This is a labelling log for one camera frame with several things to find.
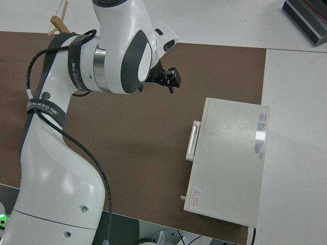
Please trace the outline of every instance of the screw hole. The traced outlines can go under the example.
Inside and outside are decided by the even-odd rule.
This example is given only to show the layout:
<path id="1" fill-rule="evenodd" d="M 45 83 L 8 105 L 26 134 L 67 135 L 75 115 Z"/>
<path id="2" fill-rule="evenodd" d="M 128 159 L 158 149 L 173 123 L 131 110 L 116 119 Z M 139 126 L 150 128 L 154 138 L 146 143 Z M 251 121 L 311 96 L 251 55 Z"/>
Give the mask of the screw hole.
<path id="1" fill-rule="evenodd" d="M 71 233 L 68 232 L 68 231 L 66 231 L 66 232 L 63 233 L 63 237 L 68 238 L 68 237 L 70 237 L 70 236 L 71 236 Z"/>

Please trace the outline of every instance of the white box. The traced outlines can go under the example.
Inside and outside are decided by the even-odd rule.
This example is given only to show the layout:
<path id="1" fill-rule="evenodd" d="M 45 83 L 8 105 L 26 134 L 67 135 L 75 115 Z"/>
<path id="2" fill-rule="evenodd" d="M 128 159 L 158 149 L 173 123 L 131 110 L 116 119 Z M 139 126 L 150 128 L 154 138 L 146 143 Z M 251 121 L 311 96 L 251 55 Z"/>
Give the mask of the white box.
<path id="1" fill-rule="evenodd" d="M 184 210 L 256 227 L 269 109 L 206 98 Z"/>

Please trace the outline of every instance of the green light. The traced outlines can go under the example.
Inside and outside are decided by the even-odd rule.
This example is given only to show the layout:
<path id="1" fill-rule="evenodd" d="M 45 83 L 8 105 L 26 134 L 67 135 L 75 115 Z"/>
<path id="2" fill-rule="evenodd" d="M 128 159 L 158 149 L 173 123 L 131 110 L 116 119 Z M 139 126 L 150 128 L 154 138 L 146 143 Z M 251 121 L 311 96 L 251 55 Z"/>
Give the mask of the green light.
<path id="1" fill-rule="evenodd" d="M 0 219 L 3 220 L 3 221 L 6 221 L 7 217 L 6 217 L 5 214 L 0 214 Z"/>

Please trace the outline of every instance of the wooden clamp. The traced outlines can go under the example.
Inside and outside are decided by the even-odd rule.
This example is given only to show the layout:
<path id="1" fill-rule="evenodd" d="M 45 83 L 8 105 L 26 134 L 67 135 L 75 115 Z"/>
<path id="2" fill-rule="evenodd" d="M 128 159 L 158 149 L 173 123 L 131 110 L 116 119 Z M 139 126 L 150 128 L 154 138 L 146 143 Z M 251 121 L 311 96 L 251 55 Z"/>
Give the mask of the wooden clamp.
<path id="1" fill-rule="evenodd" d="M 68 1 L 66 0 L 65 4 L 63 6 L 61 18 L 59 18 L 56 15 L 51 17 L 50 22 L 55 26 L 55 28 L 53 30 L 51 30 L 50 32 L 48 32 L 49 36 L 54 34 L 56 31 L 59 31 L 60 33 L 63 33 L 63 32 L 70 33 L 68 28 L 63 23 L 63 19 L 65 18 L 65 14 L 66 14 L 67 5 L 68 5 Z"/>

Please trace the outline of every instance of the brown table surface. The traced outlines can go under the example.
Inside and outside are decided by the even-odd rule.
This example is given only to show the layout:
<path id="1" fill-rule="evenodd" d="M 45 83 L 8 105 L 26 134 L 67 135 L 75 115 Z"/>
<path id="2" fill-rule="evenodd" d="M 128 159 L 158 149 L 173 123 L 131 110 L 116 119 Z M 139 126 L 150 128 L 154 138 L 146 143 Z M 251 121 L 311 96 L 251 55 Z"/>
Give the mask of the brown table surface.
<path id="1" fill-rule="evenodd" d="M 47 47 L 46 34 L 0 32 L 0 183 L 20 184 L 18 146 L 26 119 L 26 70 Z M 65 130 L 89 148 L 107 172 L 113 211 L 209 237 L 246 244 L 247 227 L 183 210 L 192 163 L 185 160 L 193 120 L 206 97 L 260 104 L 266 50 L 179 43 L 163 58 L 181 87 L 145 84 L 131 95 L 73 97 Z M 42 64 L 32 74 L 36 88 Z M 69 142 L 67 144 L 79 152 Z"/>

